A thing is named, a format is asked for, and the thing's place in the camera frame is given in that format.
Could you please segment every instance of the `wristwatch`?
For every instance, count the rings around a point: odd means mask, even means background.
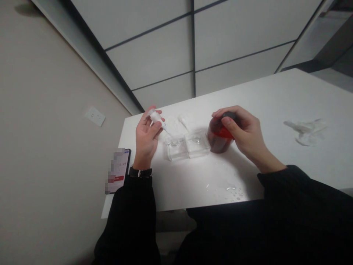
[[[130,177],[150,177],[152,175],[152,169],[137,170],[130,167],[129,175]]]

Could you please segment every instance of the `amber bottle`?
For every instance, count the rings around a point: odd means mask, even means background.
[[[224,153],[234,140],[232,134],[222,124],[222,118],[224,117],[230,117],[239,125],[236,114],[233,112],[225,112],[221,117],[213,118],[210,121],[207,137],[213,153]]]

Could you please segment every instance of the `electrical socket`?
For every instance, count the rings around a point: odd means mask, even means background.
[[[102,124],[106,117],[101,114],[95,107],[91,107],[86,113],[86,117],[97,124],[99,127],[102,127]]]

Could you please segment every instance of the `phone screen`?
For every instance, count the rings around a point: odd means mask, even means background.
[[[111,161],[111,168],[108,173],[108,183],[106,183],[106,194],[115,193],[124,186],[129,169],[130,154],[130,149],[120,149],[114,153],[114,159]]]

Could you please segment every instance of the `black bottle cap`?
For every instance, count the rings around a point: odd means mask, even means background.
[[[236,118],[236,114],[234,112],[225,112],[222,115],[222,118],[224,117],[230,117],[232,120],[234,120]]]
[[[235,121],[235,123],[236,123],[239,127],[241,127],[241,121],[239,120],[239,118],[237,117],[237,115],[236,115],[234,112],[225,112],[225,113],[223,113],[221,119],[223,119],[224,117],[230,117],[232,120]]]

